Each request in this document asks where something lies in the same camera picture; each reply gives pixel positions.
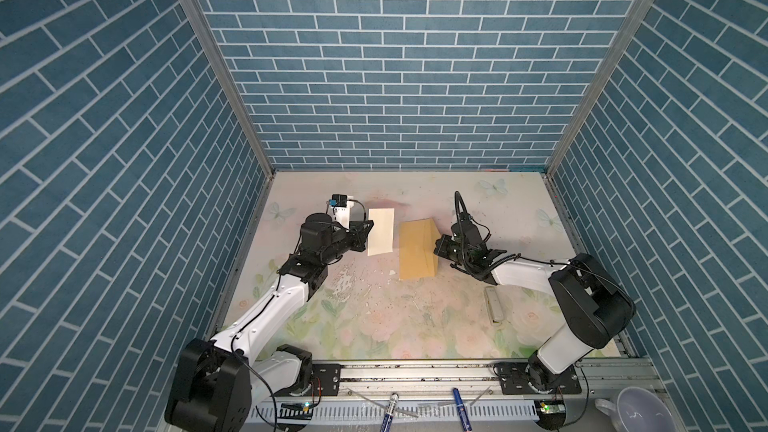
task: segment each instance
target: cardboard box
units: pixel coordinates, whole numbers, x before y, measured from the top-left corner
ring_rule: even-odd
[[[441,236],[431,218],[400,224],[400,280],[435,277],[435,241]]]

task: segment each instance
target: table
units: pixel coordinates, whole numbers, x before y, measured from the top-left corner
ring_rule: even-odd
[[[392,253],[348,252],[329,266],[321,289],[284,324],[259,359],[282,344],[317,360],[520,358],[529,356],[564,322],[554,297],[497,286],[505,320],[488,318],[487,284],[440,259],[434,278],[398,280],[398,224],[433,218],[441,233],[456,220],[453,193],[488,226],[491,248],[532,258],[571,258],[552,200],[536,172],[279,172],[274,180],[225,325],[266,291],[288,258],[304,218],[323,212],[333,193],[368,208],[395,209]],[[360,210],[352,210],[356,219]],[[616,357],[613,341],[593,357]]]

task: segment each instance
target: white paper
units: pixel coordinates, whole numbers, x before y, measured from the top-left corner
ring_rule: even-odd
[[[368,255],[391,252],[395,233],[395,209],[370,208],[368,218],[373,220],[373,229],[368,235]]]

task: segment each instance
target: metal rail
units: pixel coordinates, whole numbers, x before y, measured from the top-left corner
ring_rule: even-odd
[[[451,389],[461,388],[468,398],[501,398],[501,385],[491,365],[504,359],[463,360],[316,360],[316,364],[341,364],[340,395],[328,400],[358,400],[350,390],[373,400],[388,400],[393,390],[402,399],[450,399]],[[664,385],[648,358],[586,358],[581,370],[589,381],[590,398],[610,398],[618,390],[635,386],[665,394]],[[507,398],[551,398],[551,394],[521,394]]]
[[[594,73],[592,82],[587,86],[584,95],[581,97],[581,101],[576,107],[573,117],[571,117],[570,123],[565,127],[563,136],[560,142],[554,148],[552,155],[547,160],[546,172],[552,175],[571,146],[571,143],[576,138],[581,126],[589,117],[592,107],[600,97],[605,85],[608,83],[610,75],[613,74],[616,66],[619,64],[622,55],[626,51],[628,45],[632,41],[632,37],[640,28],[640,24],[643,22],[643,18],[648,13],[650,6],[654,3],[654,0],[634,0],[627,12],[627,16],[624,18],[624,22],[621,23],[614,42],[610,44],[608,53],[600,63],[597,72]]]
[[[245,103],[243,102],[243,97],[240,95],[240,92],[237,91],[234,78],[230,73],[230,68],[226,65],[224,56],[221,55],[221,50],[216,43],[214,33],[210,29],[210,25],[205,18],[203,9],[200,7],[200,3],[197,0],[178,1],[179,4],[181,4],[181,8],[184,10],[184,13],[187,15],[187,19],[192,26],[192,31],[200,42],[200,46],[203,48],[203,52],[210,63],[210,68],[214,71],[214,74],[216,74],[219,85],[221,85],[221,89],[224,91],[226,99],[229,101],[232,111],[234,112],[237,121],[240,123],[240,127],[243,129],[251,149],[254,150],[256,160],[259,161],[259,164],[261,164],[261,167],[264,169],[266,177],[272,178],[275,170],[272,167],[270,158],[259,141],[259,137],[256,135],[256,128],[254,127],[253,121],[250,119]]]
[[[229,311],[230,303],[232,302],[232,296],[234,295],[235,289],[237,288],[237,283],[240,280],[240,274],[243,272],[245,259],[248,258],[250,246],[254,242],[254,235],[256,234],[256,229],[259,226],[259,220],[261,220],[261,216],[264,213],[266,200],[270,196],[270,190],[272,189],[273,182],[274,178],[267,178],[264,181],[261,190],[259,191],[259,201],[256,203],[254,213],[250,217],[250,222],[248,223],[248,228],[245,230],[245,234],[243,235],[243,240],[240,241],[240,248],[237,250],[237,255],[235,255],[235,260],[232,263],[230,273],[226,277],[226,282],[224,283],[224,287],[221,290],[219,302],[216,304],[216,310],[214,311],[214,315],[210,320],[210,324],[208,324],[208,329],[206,330],[204,337],[211,337],[212,335],[216,334],[219,329],[221,329],[222,325],[224,325],[226,312]]]
[[[578,230],[576,229],[576,224],[574,224],[571,214],[568,213],[568,208],[565,207],[565,202],[563,202],[560,191],[554,184],[554,181],[546,174],[542,174],[542,180],[544,181],[544,187],[546,187],[547,192],[549,192],[549,197],[554,205],[554,210],[558,213],[558,217],[560,217],[560,223],[563,226],[563,230],[565,230],[565,235],[568,236],[568,240],[574,248],[574,252],[577,254],[582,252],[587,253],[587,246],[581,239],[581,235],[579,235]]]

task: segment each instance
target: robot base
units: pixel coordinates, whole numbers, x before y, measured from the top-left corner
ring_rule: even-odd
[[[336,397],[339,395],[341,364],[312,364],[311,376],[320,379],[320,386],[322,388],[323,397]],[[294,390],[294,388],[275,390],[275,397],[309,397],[309,395],[307,395],[308,392],[306,394],[296,395]]]
[[[546,390],[537,390],[531,386],[531,377],[527,372],[528,366],[527,360],[505,360],[493,365],[504,395],[548,393]],[[581,385],[573,365],[560,374],[559,386],[562,394],[581,393]]]

